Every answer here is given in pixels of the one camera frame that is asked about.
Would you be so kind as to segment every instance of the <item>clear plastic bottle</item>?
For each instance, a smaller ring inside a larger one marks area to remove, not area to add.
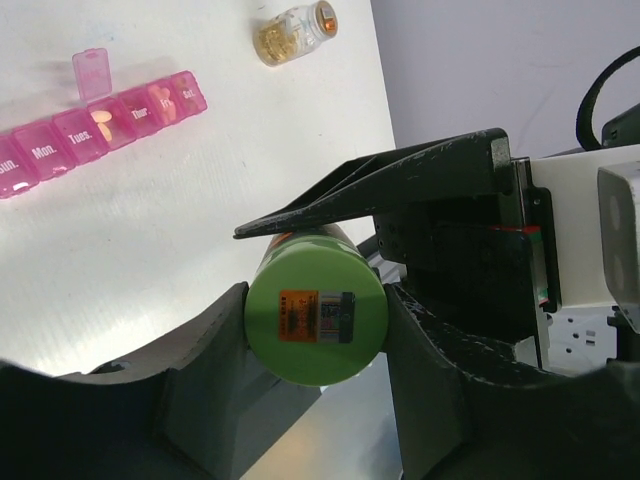
[[[271,67],[316,50],[338,33],[338,19],[329,2],[295,7],[268,21],[254,35],[258,56]]]

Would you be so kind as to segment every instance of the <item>white tabletop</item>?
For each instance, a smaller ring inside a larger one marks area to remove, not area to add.
[[[384,353],[333,385],[242,480],[396,480],[402,471]]]
[[[277,69],[251,31],[289,0],[0,4],[0,130],[77,104],[71,56],[91,47],[114,91],[188,69],[210,106],[0,202],[0,357],[63,374],[148,343],[251,280],[267,240],[235,226],[393,148],[369,1],[332,3],[337,38]]]

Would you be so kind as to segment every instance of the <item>bottle cap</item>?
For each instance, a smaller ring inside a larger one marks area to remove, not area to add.
[[[338,17],[329,2],[318,2],[316,5],[316,19],[320,29],[330,37],[338,33]]]
[[[105,48],[90,48],[73,56],[78,93],[83,102],[111,94],[111,70]]]

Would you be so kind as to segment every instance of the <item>orange label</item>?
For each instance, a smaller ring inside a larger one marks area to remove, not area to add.
[[[280,331],[282,342],[318,341],[318,292],[283,290],[280,292]]]
[[[282,242],[284,242],[287,238],[293,235],[293,232],[281,233],[280,235],[275,235],[269,244],[269,249],[276,248]]]

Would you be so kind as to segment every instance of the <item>pill organizer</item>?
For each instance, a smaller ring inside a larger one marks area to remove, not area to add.
[[[116,98],[105,98],[90,104],[87,109],[98,126],[109,150],[117,150],[138,138],[131,113]]]
[[[51,122],[36,122],[17,128],[11,138],[23,158],[35,167],[40,181],[64,175],[76,166]]]
[[[90,102],[85,108],[67,110],[0,136],[0,199],[24,193],[207,109],[189,71],[111,95],[109,63],[103,50],[74,55],[80,97]]]

